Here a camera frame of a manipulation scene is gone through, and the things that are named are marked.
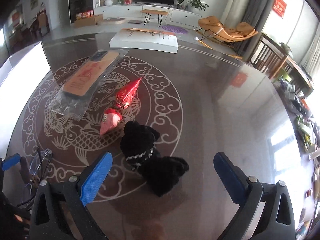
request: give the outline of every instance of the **round rug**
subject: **round rug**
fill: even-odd
[[[174,25],[163,25],[162,28],[166,31],[172,32],[172,33],[181,33],[181,34],[186,34],[188,33],[187,30],[184,28],[174,26]]]
[[[174,85],[160,70],[126,56],[103,79],[103,85],[96,90],[82,120],[75,121],[50,111],[48,105],[60,87],[86,59],[65,65],[38,86],[26,106],[22,140],[29,163],[37,146],[52,150],[53,159],[47,174],[49,181],[60,182],[79,174],[99,154],[111,152],[112,168],[95,199],[104,201],[127,195],[145,183],[137,172],[131,170],[121,153],[124,124],[136,120],[158,130],[161,136],[156,147],[162,156],[171,156],[181,134],[182,105]],[[104,109],[113,105],[115,93],[122,86],[139,77],[143,78],[137,97],[124,111],[119,126],[100,137]]]

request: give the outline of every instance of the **glossy brown tabletop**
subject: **glossy brown tabletop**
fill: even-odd
[[[50,148],[48,179],[64,181],[101,152],[111,152],[114,165],[88,205],[110,240],[216,239],[238,208],[213,168],[220,151],[261,182],[285,181],[297,226],[311,184],[310,164],[300,156],[270,80],[237,59],[183,41],[177,54],[130,49],[94,94],[84,119],[76,122],[48,110],[65,80],[95,51],[109,49],[112,37],[99,33],[44,44],[51,71],[15,120],[7,154],[19,152],[30,161],[37,146]],[[102,112],[113,104],[115,91],[138,77],[143,77],[138,98],[119,129],[99,137]],[[161,133],[156,147],[162,155],[183,157],[190,166],[161,198],[131,171],[120,151],[121,127],[133,119]],[[7,196],[18,202],[22,183],[15,172],[5,183]]]

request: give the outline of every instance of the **red candy wrapper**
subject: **red candy wrapper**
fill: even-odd
[[[122,115],[117,110],[113,108],[107,108],[104,110],[100,127],[100,135],[103,135],[115,128],[121,119]]]
[[[134,81],[130,81],[123,88],[121,88],[118,93],[116,93],[116,107],[120,109],[126,109],[132,102],[141,78],[138,78]]]

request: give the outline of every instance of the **blue gripper pad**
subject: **blue gripper pad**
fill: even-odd
[[[232,199],[233,203],[239,204],[243,206],[246,202],[245,197],[245,185],[239,179],[238,175],[234,168],[231,161],[228,159],[226,160],[224,157],[224,153],[217,153],[213,158],[213,166],[216,170],[217,174],[219,175],[224,187],[229,193],[230,198]]]
[[[91,203],[112,166],[111,153],[105,153],[81,187],[80,199],[84,206]]]
[[[3,163],[2,163],[2,170],[7,171],[10,169],[12,166],[16,165],[17,163],[20,162],[20,155],[16,153],[15,155],[10,156],[7,158]]]

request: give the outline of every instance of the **clear plastic packaging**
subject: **clear plastic packaging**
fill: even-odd
[[[127,54],[128,49],[98,50],[60,88],[49,109],[58,114],[81,120],[89,107],[92,95]]]

